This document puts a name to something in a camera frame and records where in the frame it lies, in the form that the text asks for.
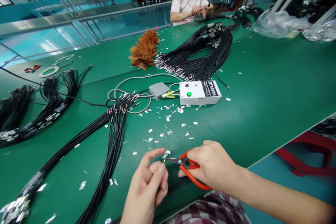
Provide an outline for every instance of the gray box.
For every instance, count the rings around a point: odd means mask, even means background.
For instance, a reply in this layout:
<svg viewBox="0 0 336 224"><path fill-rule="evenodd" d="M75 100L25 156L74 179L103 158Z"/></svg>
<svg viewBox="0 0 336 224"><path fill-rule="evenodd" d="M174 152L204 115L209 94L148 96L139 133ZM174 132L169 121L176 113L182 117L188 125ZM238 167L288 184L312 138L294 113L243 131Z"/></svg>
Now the gray box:
<svg viewBox="0 0 336 224"><path fill-rule="evenodd" d="M169 87L167 87L167 85L164 84L163 82L151 85L151 86L149 86L148 89L149 89L150 93L154 96L154 98L156 100L161 100L162 99L162 95L164 93L168 93L169 92Z"/></svg>

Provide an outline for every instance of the tape roll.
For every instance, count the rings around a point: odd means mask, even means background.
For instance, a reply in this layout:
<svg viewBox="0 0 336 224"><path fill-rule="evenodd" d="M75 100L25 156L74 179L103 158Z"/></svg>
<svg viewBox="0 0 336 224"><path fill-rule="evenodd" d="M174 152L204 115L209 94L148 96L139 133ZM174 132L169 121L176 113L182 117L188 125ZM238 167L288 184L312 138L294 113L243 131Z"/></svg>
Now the tape roll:
<svg viewBox="0 0 336 224"><path fill-rule="evenodd" d="M47 72L47 71L49 71L49 70L51 70L51 69L53 69L52 72L50 72L50 73L48 73L48 74L44 74L45 72ZM45 77L48 77L48 76L50 76L50 75L53 75L53 74L56 73L59 69L60 69L60 68L59 68L58 66L48 67L48 68L44 69L38 76L39 76L40 78L45 78Z"/></svg>

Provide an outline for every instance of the brown feather duster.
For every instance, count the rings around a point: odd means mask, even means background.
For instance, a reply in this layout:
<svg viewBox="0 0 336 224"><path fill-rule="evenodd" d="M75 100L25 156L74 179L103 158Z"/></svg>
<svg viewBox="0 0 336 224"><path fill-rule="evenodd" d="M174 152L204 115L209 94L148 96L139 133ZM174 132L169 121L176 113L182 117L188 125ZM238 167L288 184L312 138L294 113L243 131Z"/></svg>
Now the brown feather duster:
<svg viewBox="0 0 336 224"><path fill-rule="evenodd" d="M156 46L159 44L156 31L147 28L147 31L141 35L139 42L136 42L136 44L136 46L130 49L131 56L128 57L132 60L131 65L143 70L145 70L148 65L155 65L154 57L157 54Z"/></svg>

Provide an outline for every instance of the hand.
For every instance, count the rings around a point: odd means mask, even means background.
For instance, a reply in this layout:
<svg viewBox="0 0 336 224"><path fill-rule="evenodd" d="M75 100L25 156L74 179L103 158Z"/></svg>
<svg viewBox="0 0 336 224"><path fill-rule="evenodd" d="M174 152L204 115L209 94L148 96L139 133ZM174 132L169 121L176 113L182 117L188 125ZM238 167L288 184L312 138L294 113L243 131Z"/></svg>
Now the hand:
<svg viewBox="0 0 336 224"><path fill-rule="evenodd" d="M164 152L164 148L154 149L140 161L128 190L121 224L153 222L155 204L158 206L168 192L168 171L160 161L149 164Z"/></svg>
<svg viewBox="0 0 336 224"><path fill-rule="evenodd" d="M205 140L203 145L187 152L187 157L200 165L189 172L211 188L238 198L244 185L244 168L236 165L218 142Z"/></svg>
<svg viewBox="0 0 336 224"><path fill-rule="evenodd" d="M201 8L199 6L195 5L192 9L193 9L192 10L192 14L195 17L197 17L197 16L199 16L201 14L201 12L200 12Z"/></svg>
<svg viewBox="0 0 336 224"><path fill-rule="evenodd" d="M208 14L208 11L211 11L212 13L213 8L214 6L212 3L209 5L209 7L205 6L204 9L202 10L202 18L204 19L206 17L206 15Z"/></svg>

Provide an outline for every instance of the plaid clothing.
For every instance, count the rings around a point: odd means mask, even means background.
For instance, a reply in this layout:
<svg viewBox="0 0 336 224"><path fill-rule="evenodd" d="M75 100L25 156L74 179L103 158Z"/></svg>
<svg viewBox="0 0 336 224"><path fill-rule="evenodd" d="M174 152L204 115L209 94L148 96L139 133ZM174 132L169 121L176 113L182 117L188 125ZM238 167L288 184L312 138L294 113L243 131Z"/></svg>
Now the plaid clothing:
<svg viewBox="0 0 336 224"><path fill-rule="evenodd" d="M212 191L163 224L251 224L238 200Z"/></svg>

